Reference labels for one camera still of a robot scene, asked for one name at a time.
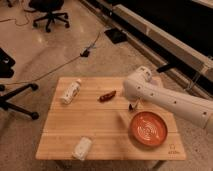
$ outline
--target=orange bowl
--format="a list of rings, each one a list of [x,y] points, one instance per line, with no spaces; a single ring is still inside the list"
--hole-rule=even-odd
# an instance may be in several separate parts
[[[164,120],[152,112],[136,114],[130,124],[133,136],[143,145],[160,146],[167,137],[167,126]]]

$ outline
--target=office chair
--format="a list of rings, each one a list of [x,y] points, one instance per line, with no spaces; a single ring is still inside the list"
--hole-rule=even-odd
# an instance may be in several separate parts
[[[29,2],[29,6],[31,8],[34,8],[37,11],[45,12],[46,15],[43,17],[40,17],[38,19],[35,19],[33,21],[33,26],[38,27],[37,21],[45,20],[47,19],[46,24],[46,32],[51,32],[49,29],[50,23],[55,23],[55,20],[60,20],[65,24],[66,28],[69,28],[69,22],[65,19],[68,19],[67,13],[53,13],[53,11],[60,10],[62,5],[64,4],[64,0],[31,0]]]
[[[15,65],[15,61],[0,48],[0,78],[11,78],[13,76],[14,71],[11,69],[13,65]],[[11,99],[12,97],[21,93],[27,88],[31,88],[33,91],[35,91],[38,89],[38,85],[27,84],[3,96],[0,95],[0,108],[4,110],[13,109],[15,111],[22,112],[23,114],[30,116],[33,120],[38,119],[39,114],[37,112],[29,112],[21,107],[18,107],[12,103],[7,102],[7,100]],[[1,84],[0,91],[4,90],[5,86]]]

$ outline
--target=concrete floor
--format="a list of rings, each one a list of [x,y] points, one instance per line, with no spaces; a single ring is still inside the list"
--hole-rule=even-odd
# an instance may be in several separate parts
[[[56,66],[79,55],[104,30],[103,23],[77,0],[66,0],[62,11],[70,16],[71,27],[64,28],[56,23],[52,32],[44,31],[44,23],[38,29],[32,27],[32,20],[43,14],[27,14],[30,23],[17,27],[13,21],[0,23],[0,46],[15,60],[15,75],[12,79],[1,79],[1,83],[35,79]],[[8,8],[0,1],[0,20],[16,18],[25,23],[24,12],[14,2]],[[35,153],[42,128],[47,117],[51,99],[61,76],[126,76],[140,65],[153,70],[156,66],[135,50],[129,43],[113,45],[101,34],[89,58],[75,62],[38,81],[37,92],[27,91],[13,102],[40,113],[39,120],[31,121],[17,112],[0,111],[0,170],[1,171],[60,171],[53,161],[38,161]],[[175,82],[164,74],[159,75],[165,87],[183,92]],[[8,86],[8,91],[20,85]],[[168,161],[160,170],[213,170],[213,136],[189,122],[176,118],[187,154],[186,161]],[[144,170],[141,161],[75,161],[68,170]]]

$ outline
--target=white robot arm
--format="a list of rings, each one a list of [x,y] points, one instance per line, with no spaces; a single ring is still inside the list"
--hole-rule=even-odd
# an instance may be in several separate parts
[[[155,86],[151,79],[151,71],[141,66],[124,80],[124,95],[132,109],[144,99],[213,133],[213,101]]]

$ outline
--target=table top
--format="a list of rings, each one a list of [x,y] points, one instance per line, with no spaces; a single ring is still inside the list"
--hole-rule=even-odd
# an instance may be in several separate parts
[[[213,9],[213,0],[192,0],[192,1]]]
[[[75,160],[75,145],[82,136],[92,139],[87,160],[185,160],[186,154],[173,114],[147,101],[136,111],[129,111],[129,102],[122,96],[122,77],[86,77],[80,91],[69,105],[59,97],[77,78],[60,78],[43,129],[36,158],[41,160]],[[153,78],[162,85],[160,78]],[[100,103],[100,95],[116,90],[116,96]],[[168,136],[157,148],[148,149],[129,134],[133,116],[141,111],[157,113],[166,122]]]

